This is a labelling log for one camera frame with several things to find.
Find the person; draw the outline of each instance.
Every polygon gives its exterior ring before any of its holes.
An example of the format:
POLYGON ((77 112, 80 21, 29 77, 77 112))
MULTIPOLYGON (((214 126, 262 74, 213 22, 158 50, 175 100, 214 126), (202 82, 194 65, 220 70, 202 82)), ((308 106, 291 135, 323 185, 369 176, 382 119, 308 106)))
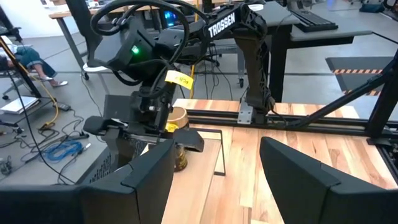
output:
MULTIPOLYGON (((67 81, 59 82, 54 79, 57 75, 56 71, 47 62, 41 59, 39 53, 32 47, 16 46, 4 35, 2 35, 1 38, 7 44, 10 51, 15 55, 17 61, 27 69, 36 70, 42 81, 49 81, 53 87, 65 86, 68 84, 67 81)), ((14 64, 2 47, 0 47, 0 57, 0 61, 2 62, 0 63, 1 70, 14 68, 14 64)))

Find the yellow tag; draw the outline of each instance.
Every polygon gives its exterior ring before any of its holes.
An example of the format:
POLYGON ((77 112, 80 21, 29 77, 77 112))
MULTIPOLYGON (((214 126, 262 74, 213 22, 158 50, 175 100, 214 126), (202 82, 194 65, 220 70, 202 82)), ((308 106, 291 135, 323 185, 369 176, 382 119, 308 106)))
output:
POLYGON ((167 82, 172 82, 181 86, 184 86, 187 89, 192 89, 192 84, 193 84, 193 78, 189 77, 188 75, 174 71, 174 70, 169 70, 167 71, 166 74, 166 80, 167 82))
POLYGON ((178 129, 178 126, 175 124, 166 124, 166 130, 170 133, 173 133, 176 129, 178 129))

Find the blue cable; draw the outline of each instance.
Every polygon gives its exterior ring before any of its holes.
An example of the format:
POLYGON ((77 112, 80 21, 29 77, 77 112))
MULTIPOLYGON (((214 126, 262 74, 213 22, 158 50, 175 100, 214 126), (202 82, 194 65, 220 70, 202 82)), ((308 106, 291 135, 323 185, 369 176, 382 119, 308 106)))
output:
POLYGON ((67 156, 78 154, 83 150, 83 145, 74 140, 66 140, 62 144, 53 144, 44 151, 45 157, 50 161, 61 161, 67 156))

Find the yellow and black tape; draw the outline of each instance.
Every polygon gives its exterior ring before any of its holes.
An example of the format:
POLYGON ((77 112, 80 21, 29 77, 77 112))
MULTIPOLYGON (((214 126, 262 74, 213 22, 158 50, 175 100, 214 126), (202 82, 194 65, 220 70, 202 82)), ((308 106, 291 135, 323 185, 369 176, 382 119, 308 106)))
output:
MULTIPOLYGON (((352 90, 343 90, 344 94, 348 94, 348 93, 351 93, 351 92, 352 92, 352 90)), ((366 96, 378 96, 378 95, 380 95, 380 91, 377 91, 377 90, 372 90, 372 91, 370 91, 369 93, 366 94, 366 96)))
POLYGON ((336 69, 334 74, 379 74, 383 69, 336 69))

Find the concrete floor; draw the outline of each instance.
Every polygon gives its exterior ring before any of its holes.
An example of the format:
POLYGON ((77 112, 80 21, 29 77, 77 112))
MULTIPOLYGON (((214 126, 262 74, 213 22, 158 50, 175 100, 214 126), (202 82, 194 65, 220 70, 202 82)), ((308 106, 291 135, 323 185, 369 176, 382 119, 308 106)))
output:
MULTIPOLYGON (((321 3, 314 7, 327 10, 326 3, 321 3)), ((350 7, 351 6, 342 0, 335 1, 335 9, 350 7)), ((362 22, 374 32, 378 32, 394 40, 398 40, 398 22, 390 20, 380 14, 361 13, 357 10, 336 11, 335 13, 348 19, 362 22)), ((83 37, 80 34, 75 34, 73 37, 75 42, 78 44, 78 48, 80 50, 84 50, 85 44, 83 37)), ((104 90, 101 86, 100 80, 96 74, 91 74, 89 81, 81 80, 80 68, 73 58, 72 52, 68 49, 68 45, 63 37, 26 39, 24 42, 25 44, 33 44, 34 48, 39 51, 42 57, 46 58, 46 61, 59 72, 57 77, 58 80, 66 80, 69 82, 68 86, 62 88, 51 88, 49 84, 45 84, 58 101, 71 105, 72 108, 77 111, 77 114, 84 118, 88 118, 91 115, 98 115, 98 110, 90 100, 83 82, 86 83, 93 95, 93 98, 102 110, 104 90)), ((303 75, 286 76, 284 82, 283 102, 325 105, 332 102, 337 97, 342 96, 342 92, 334 75, 314 76, 306 74, 330 73, 328 65, 325 62, 325 58, 327 57, 393 56, 397 47, 398 46, 395 44, 380 37, 367 35, 356 37, 354 42, 350 45, 289 50, 287 54, 286 72, 302 73, 303 75)), ((237 61, 235 55, 224 55, 222 58, 219 58, 219 61, 221 64, 220 69, 223 72, 236 72, 237 61)), ((104 74, 104 78, 111 94, 130 95, 131 92, 135 90, 135 88, 131 88, 120 83, 112 74, 104 74)), ((225 77, 219 75, 218 78, 220 80, 220 84, 215 87, 213 99, 230 100, 228 90, 229 86, 225 77)), ((240 88, 237 84, 238 77, 236 75, 227 75, 226 78, 231 84, 233 99, 238 100, 242 96, 242 93, 248 84, 247 80, 245 80, 244 88, 240 88)), ((200 75, 197 76, 197 80, 195 82, 195 98, 206 99, 205 81, 208 87, 208 95, 210 97, 210 92, 213 86, 213 77, 211 75, 200 75)), ((0 81, 0 91, 5 90, 9 85, 10 81, 8 79, 2 79, 0 81)), ((45 95, 43 88, 38 83, 36 83, 36 85, 40 92, 45 95)), ((20 90, 22 94, 29 94, 29 91, 23 87, 21 87, 20 90)), ((15 99, 17 97, 14 92, 10 93, 9 96, 11 99, 15 99)), ((176 91, 175 97, 181 97, 179 90, 176 91)), ((367 118, 370 115, 376 100, 377 97, 375 96, 362 96, 350 104, 355 107, 361 118, 367 118)), ((5 102, 0 101, 0 106, 3 105, 5 105, 5 102)), ((45 110, 42 110, 40 114, 31 116, 30 122, 32 123, 34 133, 36 133, 35 130, 37 128, 51 119, 53 115, 53 108, 48 106, 45 110)), ((398 113, 396 113, 396 111, 393 113, 392 119, 398 119, 398 113)), ((72 112, 60 112, 54 128, 60 130, 62 126, 69 123, 71 120, 73 120, 72 112)), ((26 122, 21 122, 20 126, 26 130, 24 133, 27 135, 25 140, 27 142, 31 142, 32 138, 27 131, 26 122)), ((12 141, 13 137, 14 134, 1 136, 0 142, 4 143, 12 141)), ((42 139, 42 136, 37 135, 36 137, 38 141, 42 139)), ((82 141, 83 145, 88 142, 91 143, 91 147, 79 157, 78 162, 70 166, 70 168, 65 172, 65 175, 71 179, 76 180, 79 178, 84 170, 88 168, 91 162, 97 158, 105 148, 105 144, 99 142, 94 136, 90 136, 88 140, 82 141)), ((14 167, 19 167, 22 165, 22 162, 20 161, 21 156, 28 152, 28 149, 21 149, 18 144, 14 144, 0 149, 0 157, 6 158, 10 155, 12 157, 12 165, 14 167)), ((52 164, 52 166, 55 169, 60 170, 66 163, 67 159, 58 164, 52 164)), ((51 171, 42 162, 33 161, 1 181, 0 184, 54 184, 56 181, 56 173, 51 171)))

